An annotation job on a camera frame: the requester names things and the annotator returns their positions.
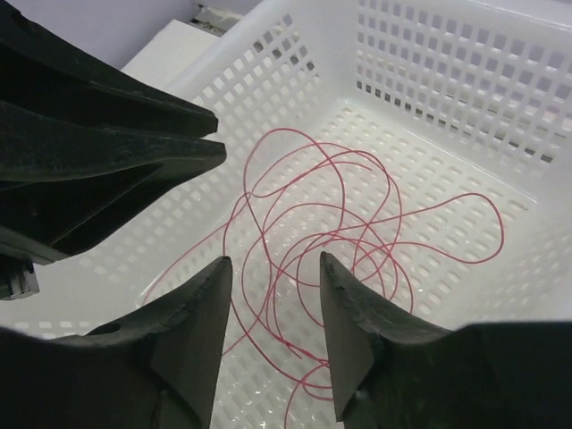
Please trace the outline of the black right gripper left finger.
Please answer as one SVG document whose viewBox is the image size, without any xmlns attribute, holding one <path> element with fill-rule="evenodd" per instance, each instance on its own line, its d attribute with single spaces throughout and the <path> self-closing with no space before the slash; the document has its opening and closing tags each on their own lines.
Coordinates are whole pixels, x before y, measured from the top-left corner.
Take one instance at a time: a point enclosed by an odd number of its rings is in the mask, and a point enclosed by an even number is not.
<svg viewBox="0 0 572 429">
<path fill-rule="evenodd" d="M 229 318 L 232 264 L 86 335 L 1 331 L 4 428 L 207 428 Z"/>
</svg>

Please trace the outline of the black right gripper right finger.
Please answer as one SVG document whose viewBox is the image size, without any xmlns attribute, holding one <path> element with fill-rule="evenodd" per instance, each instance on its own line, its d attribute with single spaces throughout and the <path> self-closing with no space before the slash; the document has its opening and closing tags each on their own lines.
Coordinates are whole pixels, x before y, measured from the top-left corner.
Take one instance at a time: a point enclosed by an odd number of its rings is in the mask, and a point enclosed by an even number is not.
<svg viewBox="0 0 572 429">
<path fill-rule="evenodd" d="M 336 420 L 347 428 L 568 428 L 571 325 L 410 314 L 320 256 Z"/>
</svg>

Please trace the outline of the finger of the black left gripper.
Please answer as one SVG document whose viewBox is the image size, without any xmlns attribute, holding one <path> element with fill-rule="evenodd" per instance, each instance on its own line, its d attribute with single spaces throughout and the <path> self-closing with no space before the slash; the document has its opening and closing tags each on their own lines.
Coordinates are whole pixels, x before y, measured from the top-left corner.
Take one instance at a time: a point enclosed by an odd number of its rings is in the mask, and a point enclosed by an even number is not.
<svg viewBox="0 0 572 429">
<path fill-rule="evenodd" d="M 215 114 L 152 88 L 1 3 L 1 99 L 88 127 L 204 137 Z"/>
</svg>

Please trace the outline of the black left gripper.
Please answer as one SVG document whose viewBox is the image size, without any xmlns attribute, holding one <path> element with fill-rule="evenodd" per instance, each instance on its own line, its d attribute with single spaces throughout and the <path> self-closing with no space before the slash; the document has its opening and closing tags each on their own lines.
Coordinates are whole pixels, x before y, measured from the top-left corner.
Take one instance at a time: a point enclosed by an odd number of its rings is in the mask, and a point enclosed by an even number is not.
<svg viewBox="0 0 572 429">
<path fill-rule="evenodd" d="M 0 299 L 39 293 L 32 263 L 81 254 L 169 190 L 221 165 L 215 115 L 121 101 L 1 104 Z"/>
</svg>

